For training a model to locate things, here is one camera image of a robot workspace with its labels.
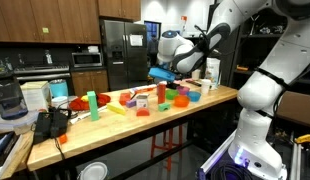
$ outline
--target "yellow block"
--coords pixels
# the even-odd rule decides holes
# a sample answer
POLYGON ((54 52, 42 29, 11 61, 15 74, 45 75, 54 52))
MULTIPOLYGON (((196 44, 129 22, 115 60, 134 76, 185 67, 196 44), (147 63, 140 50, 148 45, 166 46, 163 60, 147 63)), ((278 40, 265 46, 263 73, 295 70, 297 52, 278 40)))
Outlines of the yellow block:
POLYGON ((123 115, 126 114, 125 109, 118 101, 107 103, 107 109, 114 111, 118 114, 123 114, 123 115))

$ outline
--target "pink cup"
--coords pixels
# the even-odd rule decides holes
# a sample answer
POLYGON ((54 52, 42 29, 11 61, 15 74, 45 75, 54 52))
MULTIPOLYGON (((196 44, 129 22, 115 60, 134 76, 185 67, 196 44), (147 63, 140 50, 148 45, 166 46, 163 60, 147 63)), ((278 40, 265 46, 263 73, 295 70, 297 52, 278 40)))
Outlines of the pink cup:
POLYGON ((189 87, 177 86, 176 90, 178 91, 179 95, 187 95, 187 93, 189 92, 189 87))

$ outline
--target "white wall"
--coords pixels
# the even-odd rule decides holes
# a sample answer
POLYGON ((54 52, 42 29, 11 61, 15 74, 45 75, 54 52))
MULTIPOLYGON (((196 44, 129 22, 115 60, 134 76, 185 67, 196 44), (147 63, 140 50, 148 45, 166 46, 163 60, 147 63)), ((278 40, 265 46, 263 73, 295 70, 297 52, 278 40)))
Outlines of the white wall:
POLYGON ((203 30, 207 28, 209 5, 214 0, 141 0, 141 21, 155 21, 162 23, 162 32, 179 30, 184 37, 198 36, 194 28, 198 25, 203 30), (187 16, 186 28, 181 16, 187 16))

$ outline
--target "green block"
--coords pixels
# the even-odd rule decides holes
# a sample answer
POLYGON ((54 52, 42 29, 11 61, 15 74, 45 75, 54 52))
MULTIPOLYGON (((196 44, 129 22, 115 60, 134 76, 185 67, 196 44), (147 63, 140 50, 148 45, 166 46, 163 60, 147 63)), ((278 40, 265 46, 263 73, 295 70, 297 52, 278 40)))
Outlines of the green block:
POLYGON ((89 110, 91 112, 91 119, 92 121, 96 121, 99 119, 99 116, 98 116, 98 111, 97 111, 98 107, 97 107, 95 91, 88 91, 87 97, 88 97, 89 110))
POLYGON ((169 110, 170 108, 171 108, 171 104, 170 104, 170 103, 162 103, 162 104, 159 104, 159 105, 158 105, 158 110, 159 110, 160 112, 169 110))

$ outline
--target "oven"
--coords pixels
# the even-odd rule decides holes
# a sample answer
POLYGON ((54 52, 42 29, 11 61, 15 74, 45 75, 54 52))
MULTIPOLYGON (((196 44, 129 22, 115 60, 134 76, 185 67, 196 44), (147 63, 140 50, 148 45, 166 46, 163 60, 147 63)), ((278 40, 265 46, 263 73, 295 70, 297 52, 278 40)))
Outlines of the oven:
POLYGON ((48 81, 55 79, 65 79, 68 88, 68 94, 74 95, 74 86, 68 65, 52 66, 30 66, 14 69, 15 79, 19 84, 34 81, 48 81))

